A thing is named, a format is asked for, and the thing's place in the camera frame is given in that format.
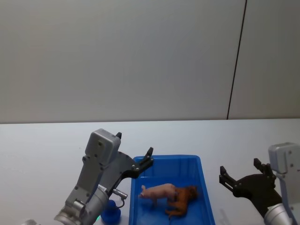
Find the blue bottle cap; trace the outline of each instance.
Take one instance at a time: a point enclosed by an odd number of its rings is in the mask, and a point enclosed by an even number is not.
[[[121,210],[116,207],[114,200],[109,200],[106,209],[101,213],[103,222],[107,225],[115,225],[119,223]]]

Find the pig leg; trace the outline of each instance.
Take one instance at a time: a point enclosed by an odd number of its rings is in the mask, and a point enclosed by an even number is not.
[[[175,195],[176,193],[169,193],[167,197],[167,203],[168,202],[174,202],[175,201]]]
[[[157,198],[156,198],[156,196],[155,196],[154,193],[151,193],[151,194],[150,194],[150,199],[151,199],[152,202],[153,202],[153,206],[157,206],[157,205],[158,205],[158,200],[157,200]]]

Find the gray wall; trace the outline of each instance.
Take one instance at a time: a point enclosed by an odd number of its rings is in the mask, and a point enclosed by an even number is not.
[[[226,119],[244,4],[2,0],[0,123]],[[230,119],[300,115],[295,4],[248,2]]]
[[[300,117],[300,1],[250,0],[230,119]]]

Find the dog head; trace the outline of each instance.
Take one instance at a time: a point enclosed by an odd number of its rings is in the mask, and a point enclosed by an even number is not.
[[[188,199],[193,200],[198,197],[197,187],[196,186],[188,186]]]

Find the brown toy dog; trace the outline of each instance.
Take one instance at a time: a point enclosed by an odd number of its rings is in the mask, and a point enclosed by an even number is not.
[[[197,187],[188,186],[184,188],[175,188],[177,193],[175,201],[168,201],[168,205],[175,208],[175,210],[165,210],[166,214],[169,215],[169,219],[172,216],[183,216],[187,213],[188,203],[198,197]]]

